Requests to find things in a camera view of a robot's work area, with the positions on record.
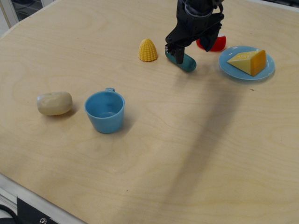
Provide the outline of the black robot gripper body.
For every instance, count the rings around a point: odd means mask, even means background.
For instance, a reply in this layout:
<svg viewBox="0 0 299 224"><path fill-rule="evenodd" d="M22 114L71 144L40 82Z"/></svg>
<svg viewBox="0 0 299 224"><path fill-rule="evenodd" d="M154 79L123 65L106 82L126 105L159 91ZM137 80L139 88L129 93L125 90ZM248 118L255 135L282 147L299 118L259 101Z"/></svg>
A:
<svg viewBox="0 0 299 224"><path fill-rule="evenodd" d="M177 25L167 35L165 49L174 55L176 47L187 47L210 28L221 27L223 6L177 6Z"/></svg>

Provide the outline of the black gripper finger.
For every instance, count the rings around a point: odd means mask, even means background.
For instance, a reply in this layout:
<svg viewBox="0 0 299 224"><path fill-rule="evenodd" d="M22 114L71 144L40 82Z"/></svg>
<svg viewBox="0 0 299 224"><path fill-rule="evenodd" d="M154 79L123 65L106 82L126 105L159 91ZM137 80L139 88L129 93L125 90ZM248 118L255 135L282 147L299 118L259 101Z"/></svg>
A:
<svg viewBox="0 0 299 224"><path fill-rule="evenodd" d="M185 48L184 47L176 47L174 50L174 57L176 59L177 64L182 64L184 61Z"/></svg>
<svg viewBox="0 0 299 224"><path fill-rule="evenodd" d="M220 29L221 27L210 28L199 38L199 43L206 52L209 52L214 46Z"/></svg>

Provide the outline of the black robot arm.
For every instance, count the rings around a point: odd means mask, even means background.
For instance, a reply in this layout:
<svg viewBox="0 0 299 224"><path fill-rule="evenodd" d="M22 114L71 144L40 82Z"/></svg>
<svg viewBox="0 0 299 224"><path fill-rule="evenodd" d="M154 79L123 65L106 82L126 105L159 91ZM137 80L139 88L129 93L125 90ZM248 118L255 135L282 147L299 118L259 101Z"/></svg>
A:
<svg viewBox="0 0 299 224"><path fill-rule="evenodd" d="M179 0L176 27L165 39L166 52L177 64L183 63L185 47L196 40L209 52L217 40L223 19L221 0Z"/></svg>

